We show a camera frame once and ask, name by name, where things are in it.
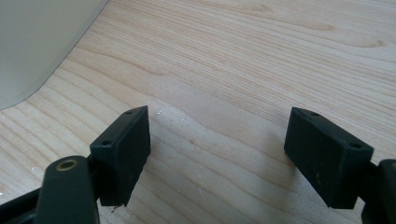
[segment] wood grain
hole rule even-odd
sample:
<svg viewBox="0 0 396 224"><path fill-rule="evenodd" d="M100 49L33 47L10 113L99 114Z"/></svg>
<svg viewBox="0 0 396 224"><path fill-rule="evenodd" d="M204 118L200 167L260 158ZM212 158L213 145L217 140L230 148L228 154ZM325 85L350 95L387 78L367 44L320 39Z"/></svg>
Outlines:
<svg viewBox="0 0 396 224"><path fill-rule="evenodd" d="M292 106L396 158L394 1L109 1L45 85L0 111L0 203L148 105L152 153L102 223L360 223L283 151Z"/></svg>

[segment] black bracket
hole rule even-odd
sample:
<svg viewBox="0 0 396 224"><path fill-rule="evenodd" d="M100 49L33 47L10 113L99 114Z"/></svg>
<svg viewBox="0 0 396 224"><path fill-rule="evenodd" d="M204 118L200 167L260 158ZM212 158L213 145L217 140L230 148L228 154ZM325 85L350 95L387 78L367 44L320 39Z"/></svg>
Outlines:
<svg viewBox="0 0 396 224"><path fill-rule="evenodd" d="M120 115L93 143L91 155L62 158L41 189L0 206L0 223L99 223L102 206L127 205L150 153L146 106Z"/></svg>
<svg viewBox="0 0 396 224"><path fill-rule="evenodd" d="M396 223L396 160L370 162L374 149L320 114L293 108L285 152L332 208L366 205L363 223Z"/></svg>

